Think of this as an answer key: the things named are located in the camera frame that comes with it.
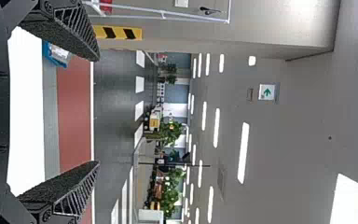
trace column with yellow stripe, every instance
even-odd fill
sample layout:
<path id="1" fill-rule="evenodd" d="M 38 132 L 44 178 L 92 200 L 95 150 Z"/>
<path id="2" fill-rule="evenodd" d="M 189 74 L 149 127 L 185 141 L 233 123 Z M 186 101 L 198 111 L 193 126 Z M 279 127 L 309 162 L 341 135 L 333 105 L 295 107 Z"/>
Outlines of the column with yellow stripe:
<path id="1" fill-rule="evenodd" d="M 142 29 L 121 26 L 93 25 L 97 39 L 142 40 Z"/>

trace light fixture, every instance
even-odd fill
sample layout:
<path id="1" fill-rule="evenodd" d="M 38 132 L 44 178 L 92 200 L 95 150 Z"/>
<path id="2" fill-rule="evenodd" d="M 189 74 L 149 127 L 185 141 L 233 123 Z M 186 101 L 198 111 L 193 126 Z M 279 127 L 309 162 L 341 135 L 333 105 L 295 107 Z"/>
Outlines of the light fixture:
<path id="1" fill-rule="evenodd" d="M 214 114 L 214 132 L 213 132 L 213 146 L 217 147 L 219 141 L 219 126 L 220 126 L 220 109 L 217 108 Z"/>
<path id="2" fill-rule="evenodd" d="M 186 183 L 190 184 L 190 167 L 187 167 L 187 177 L 186 177 Z"/>
<path id="3" fill-rule="evenodd" d="M 214 190 L 213 187 L 209 187 L 209 201 L 208 201 L 208 223 L 212 222 L 212 211 L 213 211 L 213 197 Z"/>
<path id="4" fill-rule="evenodd" d="M 201 125 L 203 131 L 205 131 L 205 125 L 206 125 L 206 109 L 207 109 L 207 103 L 204 102 L 202 107 L 202 125 Z"/>
<path id="5" fill-rule="evenodd" d="M 194 95 L 191 95 L 191 114 L 194 113 Z"/>
<path id="6" fill-rule="evenodd" d="M 193 197 L 194 197 L 194 184 L 190 185 L 190 205 L 193 205 Z"/>
<path id="7" fill-rule="evenodd" d="M 194 146 L 193 146 L 193 158 L 191 158 L 191 160 L 193 161 L 192 162 L 193 166 L 196 165 L 196 152 L 197 152 L 197 146 L 196 146 L 196 144 L 194 144 Z"/>
<path id="8" fill-rule="evenodd" d="M 197 74 L 197 59 L 194 58 L 194 61 L 193 61 L 193 78 L 196 78 L 196 74 Z"/>
<path id="9" fill-rule="evenodd" d="M 194 217 L 194 223 L 200 224 L 200 209 L 196 208 L 196 216 Z"/>
<path id="10" fill-rule="evenodd" d="M 202 69 L 202 54 L 199 54 L 199 77 L 201 77 L 201 69 Z"/>
<path id="11" fill-rule="evenodd" d="M 211 54 L 207 53 L 206 54 L 206 65 L 205 65 L 205 76 L 209 76 L 209 69 L 211 66 Z"/>
<path id="12" fill-rule="evenodd" d="M 242 136 L 241 136 L 241 148 L 240 148 L 240 161 L 238 164 L 238 180 L 241 184 L 245 180 L 245 169 L 246 169 L 246 156 L 248 153 L 248 141 L 249 141 L 249 124 L 242 124 Z"/>
<path id="13" fill-rule="evenodd" d="M 225 55 L 220 54 L 219 73 L 223 73 L 224 71 L 225 71 Z"/>
<path id="14" fill-rule="evenodd" d="M 330 224 L 358 224 L 358 183 L 338 175 Z"/>
<path id="15" fill-rule="evenodd" d="M 200 161 L 200 167 L 199 167 L 199 189 L 200 189 L 201 186 L 202 186 L 202 165 L 203 165 L 203 162 Z"/>
<path id="16" fill-rule="evenodd" d="M 191 108 L 191 93 L 188 93 L 188 100 L 187 100 L 187 110 Z"/>
<path id="17" fill-rule="evenodd" d="M 255 66 L 257 58 L 255 56 L 249 56 L 249 66 Z"/>
<path id="18" fill-rule="evenodd" d="M 188 152 L 191 152 L 191 141 L 193 141 L 193 134 L 188 137 Z"/>

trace wall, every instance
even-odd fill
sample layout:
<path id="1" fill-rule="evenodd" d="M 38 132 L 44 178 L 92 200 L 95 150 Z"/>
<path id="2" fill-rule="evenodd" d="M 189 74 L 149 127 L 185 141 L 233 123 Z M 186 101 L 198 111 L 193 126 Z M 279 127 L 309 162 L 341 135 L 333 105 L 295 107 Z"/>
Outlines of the wall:
<path id="1" fill-rule="evenodd" d="M 196 7 L 207 5 L 223 8 L 223 10 L 227 11 L 227 2 L 228 0 L 218 1 L 213 5 L 204 0 L 191 1 L 191 8 L 187 9 L 186 12 L 195 13 L 195 11 L 197 12 Z M 145 5 L 157 9 L 165 8 L 161 5 L 161 1 L 143 1 L 139 3 L 139 1 L 132 0 L 118 1 L 116 3 L 132 6 Z M 178 41 L 186 39 L 189 42 L 201 40 L 205 43 L 211 41 L 242 43 L 240 46 L 242 50 L 252 47 L 246 46 L 247 43 L 266 44 L 267 49 L 273 48 L 273 45 L 280 45 L 283 48 L 290 46 L 291 48 L 304 50 L 305 54 L 310 54 L 312 48 L 326 50 L 333 47 L 338 6 L 338 0 L 232 1 L 230 25 L 223 23 L 104 18 L 93 18 L 91 21 L 95 24 L 141 27 L 144 29 L 144 40 L 153 41 L 158 39 L 156 45 L 151 45 L 151 42 L 147 44 L 146 42 L 135 43 L 141 46 L 141 49 L 153 46 L 152 48 L 178 51 L 179 47 L 185 45 L 175 45 L 173 42 L 164 43 L 161 40 Z M 116 46 L 118 43 L 111 42 L 111 44 Z M 218 46 L 211 45 L 210 49 L 204 50 L 195 49 L 199 52 L 206 52 L 206 50 L 213 50 L 214 48 L 218 48 Z"/>
<path id="2" fill-rule="evenodd" d="M 250 223 L 329 223 L 337 174 L 358 182 L 358 1 L 342 1 L 335 52 L 290 63 L 259 59 L 256 67 L 228 55 L 225 68 L 219 75 L 213 66 L 212 74 L 193 79 L 191 88 L 199 96 L 194 143 L 212 148 L 214 110 L 222 110 L 219 148 L 198 150 L 205 161 L 221 161 L 227 168 L 229 190 L 223 202 L 215 201 L 213 223 L 242 218 Z M 277 105 L 246 102 L 247 89 L 257 90 L 262 82 L 281 83 Z M 208 121 L 201 134 L 204 100 Z M 240 185 L 243 122 L 251 131 L 245 185 Z M 215 175 L 205 171 L 203 185 L 215 185 Z M 195 195 L 198 204 L 208 202 L 207 192 Z M 206 211 L 200 216 L 206 217 Z"/>

